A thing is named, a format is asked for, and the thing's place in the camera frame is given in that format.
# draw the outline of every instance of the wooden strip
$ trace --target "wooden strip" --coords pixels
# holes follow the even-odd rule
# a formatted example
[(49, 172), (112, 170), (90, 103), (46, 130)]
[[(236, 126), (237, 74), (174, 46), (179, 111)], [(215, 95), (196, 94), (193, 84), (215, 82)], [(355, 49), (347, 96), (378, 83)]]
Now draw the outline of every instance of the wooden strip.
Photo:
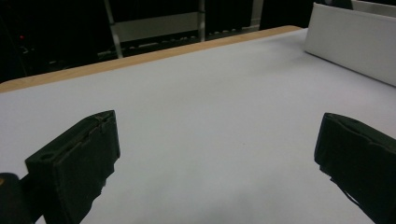
[(239, 43), (243, 41), (248, 41), (257, 38), (263, 38), (271, 35), (279, 35), (286, 32), (300, 30), (301, 28), (296, 26), (282, 26), (274, 29), (263, 30), (253, 33), (248, 33), (244, 35), (234, 35), (230, 37), (225, 37), (221, 39), (191, 44), (187, 46), (177, 47), (173, 49), (164, 49), (159, 51), (154, 51), (146, 54), (136, 55), (132, 57), (117, 59), (113, 61), (94, 63), (90, 65), (85, 65), (76, 68), (70, 68), (62, 71), (32, 76), (23, 77), (14, 80), (10, 80), (0, 84), (0, 92), (15, 91), (24, 88), (29, 88), (33, 86), (48, 84), (51, 82), (67, 80), (75, 77), (84, 77), (100, 72), (110, 71), (126, 66), (131, 66), (140, 63), (148, 63), (164, 58), (169, 58), (181, 54), (186, 54), (190, 52), (195, 52), (202, 49), (212, 49), (215, 47), (230, 45), (234, 43)]

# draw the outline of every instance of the white tabletop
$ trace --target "white tabletop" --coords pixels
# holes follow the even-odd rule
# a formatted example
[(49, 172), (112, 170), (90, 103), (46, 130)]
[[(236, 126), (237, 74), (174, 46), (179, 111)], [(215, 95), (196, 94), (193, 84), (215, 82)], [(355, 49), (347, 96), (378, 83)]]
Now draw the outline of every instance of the white tabletop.
[(0, 171), (91, 114), (121, 157), (82, 223), (373, 223), (323, 174), (325, 112), (396, 136), (396, 88), (303, 51), (306, 30), (0, 94)]

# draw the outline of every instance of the white box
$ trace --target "white box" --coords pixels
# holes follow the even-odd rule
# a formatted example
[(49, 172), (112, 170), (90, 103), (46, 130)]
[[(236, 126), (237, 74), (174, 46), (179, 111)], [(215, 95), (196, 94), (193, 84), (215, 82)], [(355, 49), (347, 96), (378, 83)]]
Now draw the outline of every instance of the white box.
[(305, 51), (396, 86), (396, 7), (314, 4)]

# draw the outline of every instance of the wooden table edge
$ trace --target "wooden table edge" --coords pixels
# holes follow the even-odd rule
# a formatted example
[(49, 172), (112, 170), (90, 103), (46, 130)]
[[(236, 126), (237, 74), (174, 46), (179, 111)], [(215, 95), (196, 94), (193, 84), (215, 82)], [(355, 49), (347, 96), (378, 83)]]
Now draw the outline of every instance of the wooden table edge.
[(67, 80), (75, 77), (84, 77), (100, 72), (115, 70), (118, 68), (131, 66), (140, 63), (148, 63), (164, 58), (169, 58), (181, 54), (195, 52), (203, 49), (212, 49), (215, 47), (230, 45), (243, 41), (249, 41), (253, 39), (263, 38), (271, 35), (280, 35), (287, 32), (300, 30), (300, 27), (296, 26), (281, 26), (273, 29), (262, 30), (258, 32), (252, 32), (244, 35), (234, 35), (225, 38), (215, 39), (211, 41), (190, 44), (186, 46), (176, 47), (172, 49), (163, 49), (150, 53), (140, 54), (132, 57), (107, 61), (103, 63), (94, 63), (81, 67), (70, 68), (66, 70), (46, 73), (42, 75), (32, 77), (22, 77), (13, 79), (0, 84), (0, 92), (16, 91), (24, 88), (33, 86), (48, 84), (51, 82), (57, 82), (61, 80)]

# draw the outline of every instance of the table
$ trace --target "table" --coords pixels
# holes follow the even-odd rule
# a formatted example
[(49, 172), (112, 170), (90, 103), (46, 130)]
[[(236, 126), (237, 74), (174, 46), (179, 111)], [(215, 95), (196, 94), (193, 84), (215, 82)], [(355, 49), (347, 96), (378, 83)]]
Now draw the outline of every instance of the table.
[(314, 148), (325, 112), (396, 136), (396, 89), (305, 53), (305, 36), (3, 92), (0, 170), (26, 175), (29, 155), (115, 109), (121, 157), (82, 223), (373, 223), (318, 169)]

